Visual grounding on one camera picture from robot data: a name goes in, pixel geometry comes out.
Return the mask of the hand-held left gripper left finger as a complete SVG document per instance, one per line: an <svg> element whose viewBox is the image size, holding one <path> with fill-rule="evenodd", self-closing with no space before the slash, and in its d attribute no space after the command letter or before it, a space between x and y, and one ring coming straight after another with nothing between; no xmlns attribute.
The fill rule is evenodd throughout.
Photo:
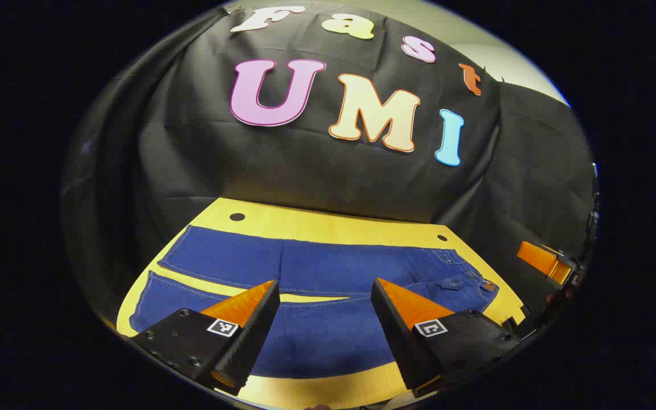
<svg viewBox="0 0 656 410"><path fill-rule="evenodd" d="M203 310L179 308L130 339L172 371L238 395L252 373L280 305L278 281Z"/></svg>

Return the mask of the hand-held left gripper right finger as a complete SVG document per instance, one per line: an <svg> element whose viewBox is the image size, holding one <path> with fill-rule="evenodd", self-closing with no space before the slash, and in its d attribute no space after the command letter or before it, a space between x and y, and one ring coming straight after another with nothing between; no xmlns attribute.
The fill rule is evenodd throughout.
<svg viewBox="0 0 656 410"><path fill-rule="evenodd" d="M473 382L522 342L477 310L451 311L384 278L373 282L371 303L404 385L417 399Z"/></svg>

